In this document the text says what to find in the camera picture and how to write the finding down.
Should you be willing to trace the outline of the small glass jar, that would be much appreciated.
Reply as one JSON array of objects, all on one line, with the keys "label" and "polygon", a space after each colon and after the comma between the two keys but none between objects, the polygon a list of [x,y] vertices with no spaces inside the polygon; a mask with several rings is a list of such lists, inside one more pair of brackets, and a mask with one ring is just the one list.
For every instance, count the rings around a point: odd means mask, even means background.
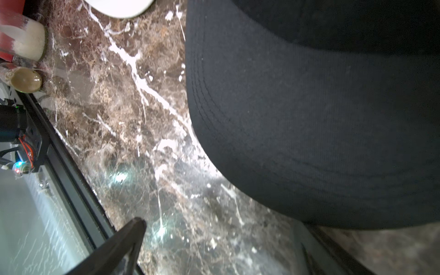
[{"label": "small glass jar", "polygon": [[22,15],[22,23],[16,26],[1,25],[1,33],[6,35],[1,41],[1,49],[14,56],[40,61],[47,48],[47,30],[41,23]]}]

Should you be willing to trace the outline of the black cap front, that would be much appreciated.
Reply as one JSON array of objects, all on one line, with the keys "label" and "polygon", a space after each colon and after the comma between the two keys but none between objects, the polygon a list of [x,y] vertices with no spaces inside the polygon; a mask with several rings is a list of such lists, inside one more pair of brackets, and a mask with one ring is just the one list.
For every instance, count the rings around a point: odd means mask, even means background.
[{"label": "black cap front", "polygon": [[192,127],[220,173],[299,221],[440,219],[438,1],[189,1]]}]

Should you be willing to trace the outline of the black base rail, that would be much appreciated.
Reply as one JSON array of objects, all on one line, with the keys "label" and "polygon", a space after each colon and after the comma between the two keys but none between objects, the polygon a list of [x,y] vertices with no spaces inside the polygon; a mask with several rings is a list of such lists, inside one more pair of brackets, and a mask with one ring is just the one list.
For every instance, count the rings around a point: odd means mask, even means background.
[{"label": "black base rail", "polygon": [[[120,229],[111,225],[92,188],[35,97],[16,93],[14,98],[27,111],[30,126],[26,134],[37,151],[34,164],[37,168],[47,169],[55,191],[80,235],[78,243],[85,246],[86,259]],[[73,264],[67,272],[83,260]]]}]

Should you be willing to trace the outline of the red silver toaster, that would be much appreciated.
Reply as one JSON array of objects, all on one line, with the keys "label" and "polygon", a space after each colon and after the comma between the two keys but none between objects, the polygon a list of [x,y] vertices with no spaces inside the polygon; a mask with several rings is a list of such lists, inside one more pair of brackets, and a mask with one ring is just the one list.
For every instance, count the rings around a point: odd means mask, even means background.
[{"label": "red silver toaster", "polygon": [[[22,23],[22,14],[24,11],[24,0],[1,0],[1,25],[18,27]],[[6,39],[6,35],[1,33],[1,40]],[[11,62],[13,60],[12,52],[1,49],[1,59]]]}]

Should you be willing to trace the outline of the white cap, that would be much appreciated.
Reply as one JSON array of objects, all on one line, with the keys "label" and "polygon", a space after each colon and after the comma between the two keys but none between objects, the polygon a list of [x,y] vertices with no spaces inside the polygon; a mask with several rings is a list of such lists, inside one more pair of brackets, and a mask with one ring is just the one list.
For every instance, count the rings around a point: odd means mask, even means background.
[{"label": "white cap", "polygon": [[118,19],[134,18],[145,12],[154,0],[85,0],[92,8]]}]

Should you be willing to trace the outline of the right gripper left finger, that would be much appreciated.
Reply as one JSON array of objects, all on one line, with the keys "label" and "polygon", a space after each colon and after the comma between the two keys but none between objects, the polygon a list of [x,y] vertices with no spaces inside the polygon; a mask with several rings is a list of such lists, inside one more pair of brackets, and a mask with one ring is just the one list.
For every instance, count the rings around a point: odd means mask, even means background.
[{"label": "right gripper left finger", "polygon": [[68,275],[141,275],[138,257],[147,222],[133,218]]}]

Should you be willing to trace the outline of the small round brown bottle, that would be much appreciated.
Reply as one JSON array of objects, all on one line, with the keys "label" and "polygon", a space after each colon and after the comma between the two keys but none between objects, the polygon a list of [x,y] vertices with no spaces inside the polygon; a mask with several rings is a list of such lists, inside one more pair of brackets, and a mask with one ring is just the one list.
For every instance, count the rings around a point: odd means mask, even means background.
[{"label": "small round brown bottle", "polygon": [[39,73],[12,63],[1,63],[1,81],[25,94],[38,92],[42,87],[42,77]]}]

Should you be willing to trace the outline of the small circuit board with led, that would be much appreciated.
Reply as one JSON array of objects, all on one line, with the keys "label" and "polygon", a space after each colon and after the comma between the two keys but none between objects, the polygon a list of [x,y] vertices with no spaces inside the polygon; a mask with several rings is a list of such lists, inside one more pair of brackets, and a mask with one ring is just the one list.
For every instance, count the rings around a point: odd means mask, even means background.
[{"label": "small circuit board with led", "polygon": [[32,172],[32,165],[30,162],[18,161],[9,162],[1,166],[3,170],[11,170],[15,175],[25,175]]}]

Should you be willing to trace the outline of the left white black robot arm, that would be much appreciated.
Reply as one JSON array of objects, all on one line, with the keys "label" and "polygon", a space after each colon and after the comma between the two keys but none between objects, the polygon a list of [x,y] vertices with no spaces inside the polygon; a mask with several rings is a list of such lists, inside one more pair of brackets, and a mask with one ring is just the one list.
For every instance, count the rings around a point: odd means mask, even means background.
[{"label": "left white black robot arm", "polygon": [[1,142],[13,142],[28,127],[28,118],[23,106],[1,106]]}]

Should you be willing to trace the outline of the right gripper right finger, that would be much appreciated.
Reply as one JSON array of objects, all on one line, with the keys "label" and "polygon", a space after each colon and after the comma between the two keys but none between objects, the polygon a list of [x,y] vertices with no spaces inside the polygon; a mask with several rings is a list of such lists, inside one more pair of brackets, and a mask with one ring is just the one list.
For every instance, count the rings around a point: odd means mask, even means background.
[{"label": "right gripper right finger", "polygon": [[295,222],[295,255],[299,275],[373,275],[316,226]]}]

